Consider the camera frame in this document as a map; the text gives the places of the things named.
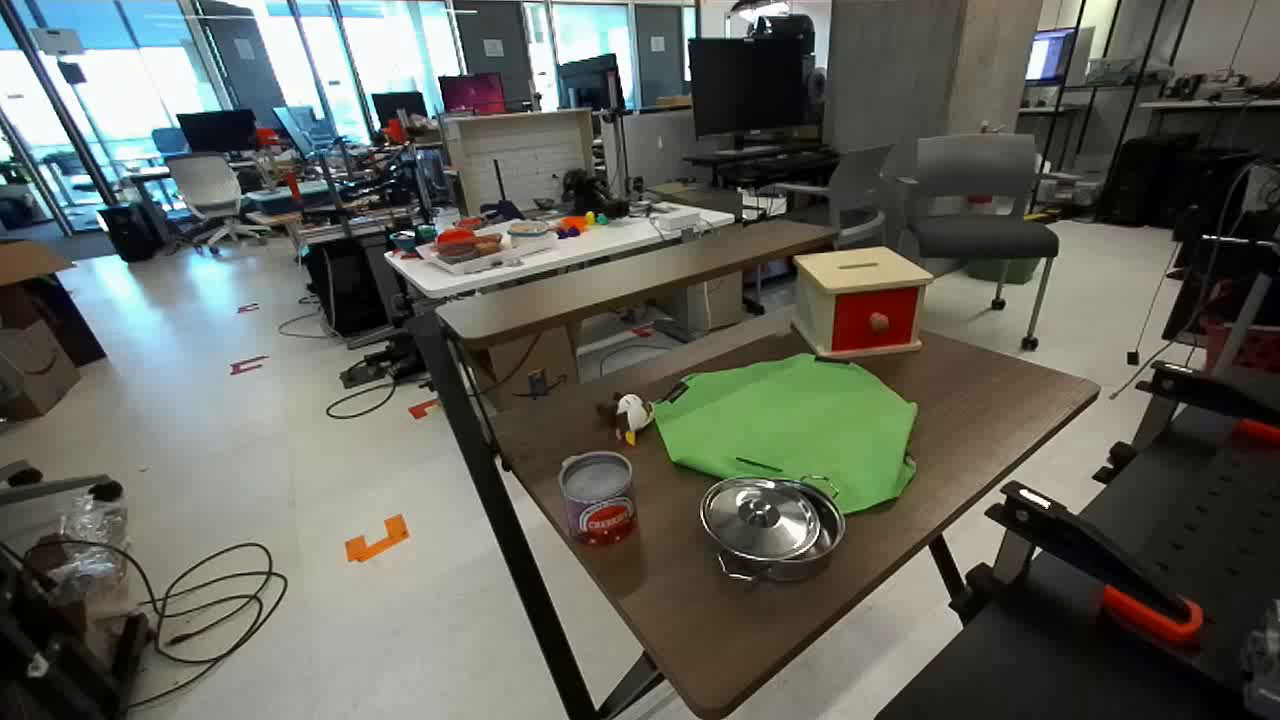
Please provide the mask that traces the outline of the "steel pot with lid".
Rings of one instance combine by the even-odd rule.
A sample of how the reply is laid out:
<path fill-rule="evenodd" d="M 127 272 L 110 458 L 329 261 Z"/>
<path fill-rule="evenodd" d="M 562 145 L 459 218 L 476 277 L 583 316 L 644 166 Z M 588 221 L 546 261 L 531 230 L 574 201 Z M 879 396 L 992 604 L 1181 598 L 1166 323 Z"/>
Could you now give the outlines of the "steel pot with lid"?
<path fill-rule="evenodd" d="M 697 519 L 721 571 L 740 583 L 805 580 L 849 532 L 830 497 L 805 482 L 715 482 Z"/>

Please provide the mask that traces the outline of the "grey office chair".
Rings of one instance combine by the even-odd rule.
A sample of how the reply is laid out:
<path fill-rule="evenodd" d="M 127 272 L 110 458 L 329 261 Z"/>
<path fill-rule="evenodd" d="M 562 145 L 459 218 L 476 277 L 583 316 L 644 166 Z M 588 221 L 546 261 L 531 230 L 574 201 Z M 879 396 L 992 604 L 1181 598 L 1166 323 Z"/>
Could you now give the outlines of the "grey office chair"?
<path fill-rule="evenodd" d="M 996 263 L 996 283 L 1007 283 L 1012 261 L 1039 261 L 1043 279 L 1059 255 L 1059 235 L 1028 221 L 1036 194 L 1036 139 L 1015 134 L 918 135 L 890 170 L 896 218 L 890 230 L 918 261 Z M 1047 283 L 1036 283 L 1025 354 L 1039 350 L 1039 311 Z"/>

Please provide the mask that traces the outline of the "long brown bench table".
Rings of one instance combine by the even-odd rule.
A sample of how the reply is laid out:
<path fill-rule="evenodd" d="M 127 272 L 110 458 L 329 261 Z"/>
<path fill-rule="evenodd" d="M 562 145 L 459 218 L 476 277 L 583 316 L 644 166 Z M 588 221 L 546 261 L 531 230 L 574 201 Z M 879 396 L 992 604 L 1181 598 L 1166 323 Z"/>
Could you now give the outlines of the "long brown bench table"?
<path fill-rule="evenodd" d="M 826 249 L 837 242 L 823 226 L 764 221 L 691 235 L 682 246 L 639 255 L 540 277 L 517 290 L 441 305 L 436 316 L 465 346 L 490 346 L 525 338 L 544 323 L 581 319 L 603 309 L 648 299 L 682 283 L 744 272 L 764 261 L 786 261 Z"/>

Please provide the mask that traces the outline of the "wooden box with red drawer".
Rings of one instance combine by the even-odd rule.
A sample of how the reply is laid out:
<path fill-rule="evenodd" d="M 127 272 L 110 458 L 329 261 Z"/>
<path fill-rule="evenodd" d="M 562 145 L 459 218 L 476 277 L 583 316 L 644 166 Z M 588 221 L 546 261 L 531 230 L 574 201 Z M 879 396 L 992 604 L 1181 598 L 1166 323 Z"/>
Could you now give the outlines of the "wooden box with red drawer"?
<path fill-rule="evenodd" d="M 826 359 L 915 354 L 928 283 L 890 249 L 809 251 L 797 261 L 797 331 Z"/>

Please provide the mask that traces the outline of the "dark brown work table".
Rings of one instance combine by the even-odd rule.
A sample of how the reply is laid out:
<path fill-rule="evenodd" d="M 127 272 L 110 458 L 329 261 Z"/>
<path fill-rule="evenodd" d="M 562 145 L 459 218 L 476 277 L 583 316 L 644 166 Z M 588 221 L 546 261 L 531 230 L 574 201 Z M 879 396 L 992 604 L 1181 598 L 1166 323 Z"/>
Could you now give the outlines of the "dark brown work table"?
<path fill-rule="evenodd" d="M 574 565 L 639 641 L 639 659 L 613 695 L 592 695 L 512 499 L 531 497 L 546 525 L 569 519 L 560 466 L 606 441 L 601 406 L 619 383 L 666 394 L 691 373 L 786 356 L 797 339 L 779 330 L 725 331 L 494 415 L 476 410 L 444 319 L 419 319 L 415 350 L 569 720 L 606 720 L 652 683 L 672 683 L 700 720 L 726 720 L 913 557 L 941 561 L 944 527 L 1095 400 L 1078 375 L 946 338 L 928 338 L 908 356 L 877 356 L 866 373 L 918 410 L 915 478 L 901 499 L 853 517 L 820 571 L 782 583 L 726 578 L 697 525 L 702 482 L 675 469 L 659 446 L 637 446 L 637 527 L 581 550 Z"/>

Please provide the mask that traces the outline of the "small white toy figure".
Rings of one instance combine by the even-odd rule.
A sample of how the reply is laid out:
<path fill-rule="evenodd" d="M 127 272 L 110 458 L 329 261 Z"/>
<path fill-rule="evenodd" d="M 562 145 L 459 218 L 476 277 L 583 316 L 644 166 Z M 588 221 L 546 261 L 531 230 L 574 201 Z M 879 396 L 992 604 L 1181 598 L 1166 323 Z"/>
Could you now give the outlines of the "small white toy figure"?
<path fill-rule="evenodd" d="M 619 394 L 613 406 L 613 435 L 637 448 L 648 425 L 652 425 L 652 406 L 639 394 Z"/>

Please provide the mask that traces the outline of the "white table with toys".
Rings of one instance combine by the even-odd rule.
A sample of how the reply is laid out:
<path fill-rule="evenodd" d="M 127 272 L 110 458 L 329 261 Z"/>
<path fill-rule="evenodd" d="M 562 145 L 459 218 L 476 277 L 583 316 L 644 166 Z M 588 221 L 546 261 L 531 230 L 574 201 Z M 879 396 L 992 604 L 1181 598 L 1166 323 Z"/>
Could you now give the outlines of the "white table with toys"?
<path fill-rule="evenodd" d="M 560 242 L 556 233 L 540 242 L 517 242 L 502 233 L 502 249 L 494 255 L 465 261 L 449 268 L 436 249 L 386 251 L 383 263 L 405 277 L 423 299 L 453 299 L 483 290 L 502 290 L 517 279 L 546 277 L 560 268 L 581 268 L 597 261 L 619 261 L 633 251 L 648 251 L 659 246 L 675 246 L 682 235 L 732 230 L 732 211 L 697 208 L 697 203 L 659 203 L 648 218 L 627 218 L 613 226 L 597 226 L 581 235 Z"/>

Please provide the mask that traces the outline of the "red labelled tin can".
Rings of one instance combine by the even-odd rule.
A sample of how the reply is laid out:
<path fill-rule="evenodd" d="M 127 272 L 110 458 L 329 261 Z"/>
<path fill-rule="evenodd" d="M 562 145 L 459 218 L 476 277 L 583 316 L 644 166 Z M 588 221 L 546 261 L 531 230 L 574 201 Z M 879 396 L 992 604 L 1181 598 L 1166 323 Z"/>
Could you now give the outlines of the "red labelled tin can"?
<path fill-rule="evenodd" d="M 581 544 L 616 544 L 637 527 L 633 460 L 622 453 L 574 453 L 560 466 L 569 527 Z"/>

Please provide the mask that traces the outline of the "orange handled clamp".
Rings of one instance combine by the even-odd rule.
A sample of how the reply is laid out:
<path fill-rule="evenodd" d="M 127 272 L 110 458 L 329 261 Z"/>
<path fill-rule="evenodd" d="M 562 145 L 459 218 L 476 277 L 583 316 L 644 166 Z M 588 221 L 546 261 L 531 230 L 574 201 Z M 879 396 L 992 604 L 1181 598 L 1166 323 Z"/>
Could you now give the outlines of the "orange handled clamp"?
<path fill-rule="evenodd" d="M 1012 482 L 988 508 L 1003 527 L 992 580 L 1012 589 L 1028 578 L 1031 557 L 1047 553 L 1101 583 L 1101 610 L 1135 636 L 1166 647 L 1192 647 L 1205 632 L 1205 610 L 1159 580 L 1144 561 L 1124 553 L 1101 527 L 1069 512 L 1059 499 Z"/>
<path fill-rule="evenodd" d="M 1144 394 L 1149 394 L 1149 412 L 1131 435 L 1135 448 L 1151 448 L 1159 441 L 1172 441 L 1196 429 L 1219 429 L 1224 419 L 1280 425 L 1277 406 L 1205 373 L 1181 373 L 1181 367 L 1154 365 L 1151 375 L 1144 380 Z"/>

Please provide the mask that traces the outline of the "green cloth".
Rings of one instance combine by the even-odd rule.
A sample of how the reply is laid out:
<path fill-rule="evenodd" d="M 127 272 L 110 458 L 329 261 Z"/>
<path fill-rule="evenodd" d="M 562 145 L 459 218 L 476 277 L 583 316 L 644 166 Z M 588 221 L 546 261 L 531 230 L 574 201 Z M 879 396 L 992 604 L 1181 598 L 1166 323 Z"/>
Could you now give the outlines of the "green cloth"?
<path fill-rule="evenodd" d="M 666 460 L 712 482 L 805 482 L 838 512 L 890 504 L 915 478 L 915 406 L 859 365 L 809 354 L 691 373 L 657 406 Z"/>

